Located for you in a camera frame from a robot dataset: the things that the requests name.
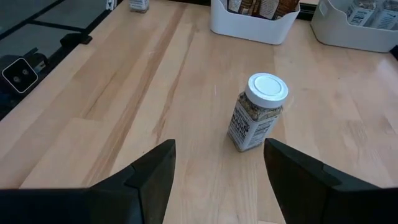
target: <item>wood grain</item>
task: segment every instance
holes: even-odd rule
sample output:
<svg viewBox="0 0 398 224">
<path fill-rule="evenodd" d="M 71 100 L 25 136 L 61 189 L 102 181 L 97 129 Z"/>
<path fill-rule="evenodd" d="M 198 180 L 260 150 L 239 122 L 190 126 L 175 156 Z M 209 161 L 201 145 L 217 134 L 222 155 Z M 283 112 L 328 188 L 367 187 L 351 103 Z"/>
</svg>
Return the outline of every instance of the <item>wood grain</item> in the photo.
<svg viewBox="0 0 398 224">
<path fill-rule="evenodd" d="M 84 187 L 177 140 L 164 223 L 284 223 L 261 147 L 226 137 L 248 77 L 289 87 L 271 137 L 381 187 L 398 184 L 398 63 L 326 46 L 295 21 L 282 45 L 217 35 L 205 6 L 124 1 L 0 122 L 0 187 Z"/>
</svg>

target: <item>jar label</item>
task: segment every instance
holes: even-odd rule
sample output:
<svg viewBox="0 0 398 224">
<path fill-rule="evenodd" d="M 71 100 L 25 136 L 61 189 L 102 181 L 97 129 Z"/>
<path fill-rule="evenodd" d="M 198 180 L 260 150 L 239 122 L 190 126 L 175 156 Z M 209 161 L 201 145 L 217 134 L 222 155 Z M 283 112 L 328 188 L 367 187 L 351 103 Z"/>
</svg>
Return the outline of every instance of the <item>jar label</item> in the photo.
<svg viewBox="0 0 398 224">
<path fill-rule="evenodd" d="M 148 8 L 149 0 L 130 0 L 131 9 L 145 10 Z"/>
<path fill-rule="evenodd" d="M 240 102 L 236 102 L 228 133 L 241 150 L 260 145 L 272 130 L 279 116 L 253 121 Z"/>
<path fill-rule="evenodd" d="M 346 12 L 347 21 L 351 25 L 363 26 L 368 21 L 368 19 L 371 18 L 373 12 L 373 9 L 362 8 L 357 6 L 355 2 L 352 2 Z"/>
</svg>

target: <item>seasoning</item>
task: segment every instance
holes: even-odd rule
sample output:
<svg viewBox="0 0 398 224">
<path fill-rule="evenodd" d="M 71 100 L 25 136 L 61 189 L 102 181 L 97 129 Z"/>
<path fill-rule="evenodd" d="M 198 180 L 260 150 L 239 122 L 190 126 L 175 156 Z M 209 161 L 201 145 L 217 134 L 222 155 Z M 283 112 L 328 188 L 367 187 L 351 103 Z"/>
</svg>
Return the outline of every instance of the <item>seasoning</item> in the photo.
<svg viewBox="0 0 398 224">
<path fill-rule="evenodd" d="M 251 16 L 254 7 L 260 5 L 260 0 L 229 0 L 228 11 L 246 16 Z"/>
<path fill-rule="evenodd" d="M 351 25 L 363 26 L 376 9 L 375 0 L 354 0 L 346 11 L 347 21 Z"/>
<path fill-rule="evenodd" d="M 260 17 L 276 20 L 293 12 L 299 0 L 261 0 Z"/>
<path fill-rule="evenodd" d="M 289 89 L 278 77 L 268 73 L 252 75 L 240 93 L 228 128 L 228 136 L 238 151 L 261 145 L 272 131 Z"/>
<path fill-rule="evenodd" d="M 149 9 L 149 0 L 130 0 L 130 11 L 145 13 Z"/>
<path fill-rule="evenodd" d="M 386 0 L 381 4 L 376 18 L 371 22 L 371 27 L 392 30 L 397 22 L 398 1 Z"/>
</svg>

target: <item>wooden countertop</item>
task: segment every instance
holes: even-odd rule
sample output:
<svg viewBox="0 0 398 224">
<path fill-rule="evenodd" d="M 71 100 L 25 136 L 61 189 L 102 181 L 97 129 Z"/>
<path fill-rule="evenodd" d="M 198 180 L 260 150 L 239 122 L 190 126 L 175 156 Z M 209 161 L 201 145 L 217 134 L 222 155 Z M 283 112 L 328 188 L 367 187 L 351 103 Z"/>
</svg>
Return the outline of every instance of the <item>wooden countertop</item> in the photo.
<svg viewBox="0 0 398 224">
<path fill-rule="evenodd" d="M 124 1 L 0 122 L 0 187 L 89 186 L 177 140 L 164 223 L 282 223 L 262 149 L 226 137 L 248 77 L 290 88 L 272 136 L 381 187 L 398 184 L 398 63 L 319 43 L 295 21 L 282 45 L 217 35 L 210 8 Z"/>
</svg>

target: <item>spice packet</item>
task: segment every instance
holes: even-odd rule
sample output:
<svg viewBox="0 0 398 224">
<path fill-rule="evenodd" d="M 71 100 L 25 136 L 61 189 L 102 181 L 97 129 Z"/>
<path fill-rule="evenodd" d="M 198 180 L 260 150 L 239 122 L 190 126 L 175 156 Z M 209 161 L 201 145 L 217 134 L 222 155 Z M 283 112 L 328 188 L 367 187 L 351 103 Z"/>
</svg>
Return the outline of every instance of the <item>spice packet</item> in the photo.
<svg viewBox="0 0 398 224">
<path fill-rule="evenodd" d="M 261 0 L 259 17 L 276 20 L 293 12 L 299 0 Z"/>
<path fill-rule="evenodd" d="M 259 7 L 260 0 L 229 0 L 228 11 L 251 16 L 255 8 Z"/>
</svg>

